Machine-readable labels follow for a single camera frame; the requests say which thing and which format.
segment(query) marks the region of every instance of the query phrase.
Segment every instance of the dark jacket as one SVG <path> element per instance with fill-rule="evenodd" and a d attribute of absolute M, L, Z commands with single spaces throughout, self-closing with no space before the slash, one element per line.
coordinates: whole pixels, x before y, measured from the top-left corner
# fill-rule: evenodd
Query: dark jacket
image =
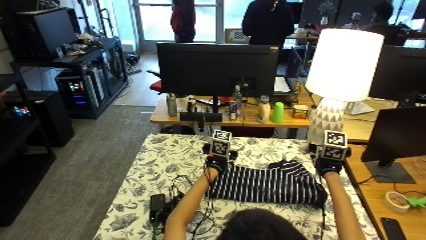
<path fill-rule="evenodd" d="M 293 13 L 285 0 L 254 0 L 244 19 L 242 33 L 250 36 L 250 44 L 282 46 L 286 36 L 294 32 Z"/>
<path fill-rule="evenodd" d="M 172 1 L 170 25 L 177 35 L 193 36 L 196 34 L 194 0 Z"/>

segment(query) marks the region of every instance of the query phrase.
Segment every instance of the glove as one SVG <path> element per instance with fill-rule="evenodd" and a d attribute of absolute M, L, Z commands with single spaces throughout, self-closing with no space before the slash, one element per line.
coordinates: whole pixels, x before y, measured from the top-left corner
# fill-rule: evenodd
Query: glove
<path fill-rule="evenodd" d="M 228 162 L 225 159 L 220 159 L 214 156 L 208 156 L 206 158 L 206 166 L 209 168 L 214 168 L 218 174 L 222 174 L 228 170 Z"/>
<path fill-rule="evenodd" d="M 328 172 L 336 172 L 337 174 L 341 173 L 341 170 L 342 170 L 342 164 L 340 163 L 330 163 L 330 162 L 326 162 L 324 160 L 317 159 L 317 172 L 320 174 L 321 177 L 324 177 L 324 175 L 328 173 Z"/>

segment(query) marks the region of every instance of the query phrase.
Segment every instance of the black and white striped shirt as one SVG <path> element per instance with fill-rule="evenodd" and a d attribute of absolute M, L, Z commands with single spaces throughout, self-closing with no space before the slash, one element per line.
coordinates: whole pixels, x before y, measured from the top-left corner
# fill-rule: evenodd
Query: black and white striped shirt
<path fill-rule="evenodd" d="M 296 161 L 274 169 L 233 166 L 216 179 L 206 195 L 242 202 L 309 204 L 318 208 L 328 198 L 314 176 Z"/>

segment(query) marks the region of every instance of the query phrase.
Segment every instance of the floral bedsheet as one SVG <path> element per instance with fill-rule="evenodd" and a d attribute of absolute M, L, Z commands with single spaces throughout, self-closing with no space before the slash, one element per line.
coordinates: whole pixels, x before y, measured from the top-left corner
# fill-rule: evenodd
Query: floral bedsheet
<path fill-rule="evenodd" d="M 168 198 L 172 180 L 177 175 L 186 175 L 192 182 L 196 181 L 202 172 L 205 161 L 202 146 L 208 141 L 209 138 L 201 135 L 154 134 L 146 137 L 93 239 L 152 239 L 149 198 L 160 193 L 164 193 Z M 232 149 L 238 151 L 236 165 L 265 169 L 269 163 L 282 159 L 296 160 L 314 174 L 305 140 L 233 138 Z M 367 239 L 379 239 L 345 170 L 341 176 L 365 236 Z M 188 179 L 180 177 L 174 181 L 182 192 L 186 192 L 190 187 Z M 189 232 L 204 218 L 206 205 L 208 199 L 201 202 Z M 292 222 L 308 239 L 320 239 L 321 209 L 308 205 L 248 203 L 222 199 L 213 200 L 213 214 L 197 228 L 194 239 L 216 239 L 232 212 L 246 208 L 272 210 Z M 325 213 L 324 239 L 338 239 L 330 197 L 326 201 Z M 188 239 L 192 239 L 193 234 L 189 232 Z M 156 239 L 160 240 L 162 234 L 160 231 L 157 233 Z"/>

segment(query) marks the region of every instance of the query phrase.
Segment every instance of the gray carpet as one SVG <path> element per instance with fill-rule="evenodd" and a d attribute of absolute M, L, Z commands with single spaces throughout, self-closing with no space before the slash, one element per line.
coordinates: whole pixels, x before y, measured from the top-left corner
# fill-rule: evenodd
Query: gray carpet
<path fill-rule="evenodd" d="M 92 239 L 145 137 L 153 107 L 109 106 L 97 120 L 75 119 L 76 135 L 3 240 Z"/>

